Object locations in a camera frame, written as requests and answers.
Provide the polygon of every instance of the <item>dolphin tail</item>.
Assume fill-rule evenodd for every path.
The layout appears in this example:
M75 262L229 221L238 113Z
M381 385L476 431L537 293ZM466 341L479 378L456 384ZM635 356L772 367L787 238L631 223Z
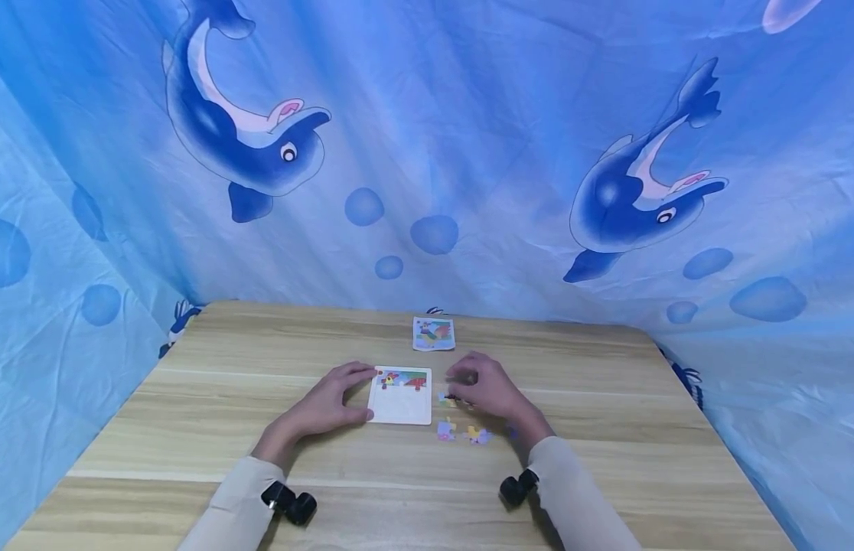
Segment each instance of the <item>dolphin tail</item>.
M219 29L232 40L246 38L256 24L240 15L234 0L183 0L191 16L209 19L212 28Z
M228 198L231 201L231 220L238 224L258 220L274 209L274 197L233 181L228 184Z
M577 255L571 270L568 270L562 279L566 283L577 283L588 279L601 278L611 271L620 256L623 256L622 252L595 252L586 249Z
M718 64L718 58L707 60L702 67L697 69L678 93L678 114L686 117L687 122L693 128L701 128L715 120L721 111L718 110L718 101L721 93L709 92L717 77L712 75Z

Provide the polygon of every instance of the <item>dolphin mouth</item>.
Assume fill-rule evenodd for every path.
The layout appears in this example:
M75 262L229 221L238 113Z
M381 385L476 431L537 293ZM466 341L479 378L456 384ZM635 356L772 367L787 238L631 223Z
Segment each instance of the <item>dolphin mouth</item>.
M699 195L700 197L705 197L712 193L724 191L728 184L726 178L705 178L705 176L698 178L698 176L700 176L700 174L690 176L690 178L683 182L681 187L678 187L677 190L666 196L665 202L675 201L677 198L688 195Z
M295 127L316 129L332 120L332 115L323 108L307 108L294 112L292 115L283 117L271 134L282 134L287 129Z

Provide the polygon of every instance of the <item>blue curtain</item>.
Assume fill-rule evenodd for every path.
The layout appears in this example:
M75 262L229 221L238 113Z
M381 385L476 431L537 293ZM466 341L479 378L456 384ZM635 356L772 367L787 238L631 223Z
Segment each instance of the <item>blue curtain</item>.
M854 549L854 0L0 0L0 546L219 299L641 328Z

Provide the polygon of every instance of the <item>blue dolphin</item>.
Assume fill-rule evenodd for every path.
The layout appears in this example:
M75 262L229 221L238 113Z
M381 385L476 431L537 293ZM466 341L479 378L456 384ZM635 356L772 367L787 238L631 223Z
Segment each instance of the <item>blue dolphin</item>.
M709 92L717 81L712 75L717 63L712 58L690 76L668 120L639 139L620 138L589 170L571 207L571 234L585 250L565 274L568 283L600 278L624 252L684 231L702 213L704 197L727 187L724 178L707 178L707 170L671 185L651 174L672 132L685 122L701 128L721 115L721 93Z
M270 213L281 197L317 174L323 142L316 128L330 120L326 109L303 109L287 99L267 116L231 103L207 65L212 29L232 40L252 34L232 0L187 0L188 19L173 44L165 43L167 111L179 140L208 170L230 181L231 218L249 222Z

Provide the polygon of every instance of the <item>person's right hand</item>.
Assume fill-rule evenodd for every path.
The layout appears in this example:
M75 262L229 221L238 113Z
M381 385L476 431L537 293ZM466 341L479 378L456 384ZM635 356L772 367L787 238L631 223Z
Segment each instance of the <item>person's right hand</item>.
M471 352L452 365L445 373L454 379L448 393L492 416L512 419L516 412L530 402L516 388L495 359L480 352Z
M471 352L445 373L455 379L448 393L490 413L503 417L519 431L519 440L530 452L537 442L555 435L543 412L531 403L504 371L497 360Z

